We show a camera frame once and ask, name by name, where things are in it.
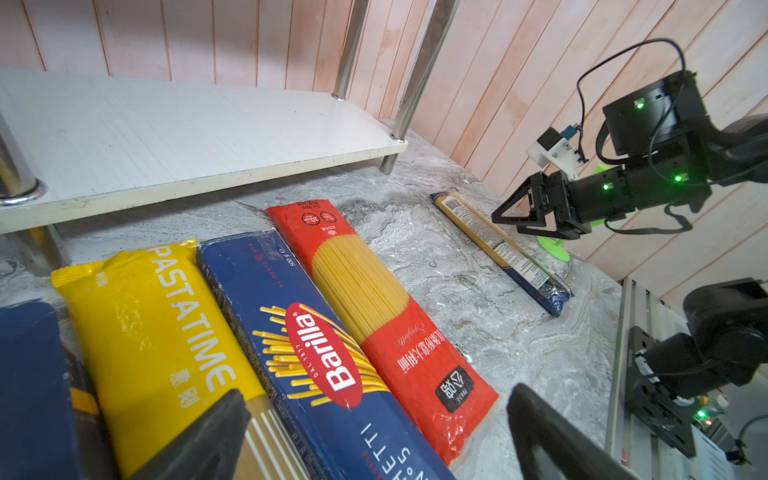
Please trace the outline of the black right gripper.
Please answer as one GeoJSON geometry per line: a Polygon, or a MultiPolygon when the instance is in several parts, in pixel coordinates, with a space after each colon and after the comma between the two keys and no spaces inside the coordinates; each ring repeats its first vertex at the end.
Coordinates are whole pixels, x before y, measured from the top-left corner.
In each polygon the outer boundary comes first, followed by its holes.
{"type": "Polygon", "coordinates": [[[577,240],[595,221],[616,220],[633,212],[626,173],[608,169],[569,181],[562,172],[535,173],[492,213],[495,224],[516,225],[518,233],[577,240]]]}

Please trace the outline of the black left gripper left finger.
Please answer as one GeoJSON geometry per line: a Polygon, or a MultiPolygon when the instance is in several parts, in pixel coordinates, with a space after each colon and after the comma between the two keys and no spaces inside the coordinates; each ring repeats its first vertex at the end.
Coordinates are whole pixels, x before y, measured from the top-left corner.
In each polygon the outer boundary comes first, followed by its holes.
{"type": "Polygon", "coordinates": [[[232,479],[250,413],[233,389],[151,458],[134,479],[232,479]]]}

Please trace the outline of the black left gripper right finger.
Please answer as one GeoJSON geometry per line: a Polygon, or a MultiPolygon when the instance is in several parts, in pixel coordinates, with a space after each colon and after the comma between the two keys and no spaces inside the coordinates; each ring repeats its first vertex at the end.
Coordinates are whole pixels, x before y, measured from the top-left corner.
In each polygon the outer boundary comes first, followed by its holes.
{"type": "Polygon", "coordinates": [[[512,389],[508,423],[525,479],[634,479],[524,383],[512,389]]]}

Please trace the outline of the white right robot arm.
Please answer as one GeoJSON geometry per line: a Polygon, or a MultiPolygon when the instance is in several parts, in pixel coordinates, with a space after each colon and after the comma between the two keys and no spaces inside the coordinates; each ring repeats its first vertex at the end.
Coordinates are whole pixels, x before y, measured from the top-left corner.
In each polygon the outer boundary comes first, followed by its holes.
{"type": "Polygon", "coordinates": [[[694,72],[679,70],[610,103],[595,139],[595,153],[607,170],[586,178],[583,125],[548,128],[528,156],[557,172],[530,175],[493,213],[495,224],[522,234],[577,240],[594,223],[605,226],[627,214],[661,206],[678,226],[691,222],[673,212],[686,205],[699,212],[712,186],[767,181],[767,117],[742,118],[726,129],[710,120],[694,72]]]}

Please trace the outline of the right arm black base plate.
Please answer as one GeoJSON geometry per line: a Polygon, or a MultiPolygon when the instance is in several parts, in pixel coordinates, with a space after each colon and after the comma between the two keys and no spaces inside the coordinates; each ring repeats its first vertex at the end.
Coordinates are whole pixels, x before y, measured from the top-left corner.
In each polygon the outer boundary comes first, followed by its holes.
{"type": "Polygon", "coordinates": [[[675,402],[676,396],[660,380],[648,377],[642,354],[656,344],[640,327],[629,329],[624,403],[656,438],[693,458],[696,447],[688,410],[675,402]]]}

